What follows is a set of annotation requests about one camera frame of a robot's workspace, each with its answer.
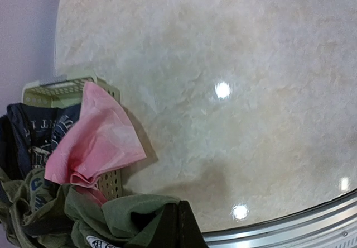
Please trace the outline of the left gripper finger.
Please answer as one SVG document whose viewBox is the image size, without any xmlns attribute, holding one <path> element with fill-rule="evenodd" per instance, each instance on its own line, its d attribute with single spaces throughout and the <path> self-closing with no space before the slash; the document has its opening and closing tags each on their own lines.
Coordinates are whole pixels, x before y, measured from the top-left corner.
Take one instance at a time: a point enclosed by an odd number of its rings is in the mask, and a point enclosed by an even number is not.
<svg viewBox="0 0 357 248">
<path fill-rule="evenodd" d="M 164 206 L 156 228 L 156 247 L 207 247 L 188 201 Z"/>
</svg>

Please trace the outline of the olive green garment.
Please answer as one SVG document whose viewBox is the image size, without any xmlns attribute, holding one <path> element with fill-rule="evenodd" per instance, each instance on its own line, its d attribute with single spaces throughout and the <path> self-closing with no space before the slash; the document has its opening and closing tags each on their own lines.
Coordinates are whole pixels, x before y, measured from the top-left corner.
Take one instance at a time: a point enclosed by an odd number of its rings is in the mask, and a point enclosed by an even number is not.
<svg viewBox="0 0 357 248">
<path fill-rule="evenodd" d="M 1 222 L 18 247 L 183 247 L 184 208 L 157 195 L 97 204 L 42 169 L 17 180 L 1 172 Z"/>
</svg>

